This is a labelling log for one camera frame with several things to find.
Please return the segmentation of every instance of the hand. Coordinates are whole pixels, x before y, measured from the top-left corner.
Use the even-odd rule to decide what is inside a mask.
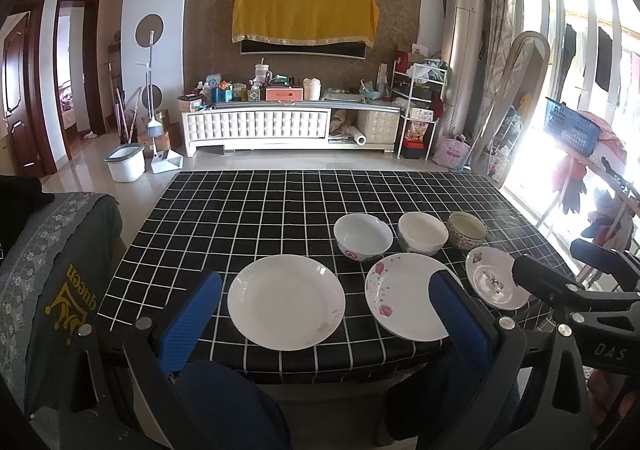
[[[607,381],[607,375],[602,370],[594,370],[587,381],[587,395],[589,397],[589,407],[591,409],[591,426],[593,434],[591,438],[595,440],[598,437],[598,428],[604,423],[607,417],[607,410],[603,406],[611,395],[611,386]],[[629,392],[620,402],[618,407],[618,415],[620,419],[628,414],[631,407],[636,402],[636,393]]]

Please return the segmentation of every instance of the pink box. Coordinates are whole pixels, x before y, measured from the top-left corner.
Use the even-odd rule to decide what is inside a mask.
[[[301,88],[267,88],[267,101],[302,101]]]

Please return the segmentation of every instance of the white bucket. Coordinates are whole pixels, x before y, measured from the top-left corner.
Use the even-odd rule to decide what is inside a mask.
[[[104,162],[117,183],[132,183],[145,172],[144,145],[132,143],[112,150]]]

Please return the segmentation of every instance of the metal bolt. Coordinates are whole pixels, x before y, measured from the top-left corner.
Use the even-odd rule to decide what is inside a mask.
[[[78,335],[84,338],[85,336],[90,335],[93,330],[94,328],[91,327],[91,324],[82,324],[78,327]]]
[[[558,325],[558,332],[565,338],[568,338],[573,333],[571,327],[569,327],[567,324]]]
[[[509,318],[508,316],[500,317],[498,325],[500,325],[500,327],[505,331],[511,331],[516,328],[516,322],[514,322],[513,318]]]
[[[148,316],[143,316],[142,318],[138,318],[136,320],[136,329],[140,331],[146,331],[149,327],[153,325],[153,320]]]

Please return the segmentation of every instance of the doorway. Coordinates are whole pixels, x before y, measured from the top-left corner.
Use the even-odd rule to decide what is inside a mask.
[[[44,0],[18,0],[0,29],[2,41],[2,100],[4,123],[0,142],[10,150],[18,175],[38,178],[53,175],[56,164],[40,98],[40,25]]]
[[[58,0],[53,75],[66,155],[105,133],[97,67],[99,0]]]

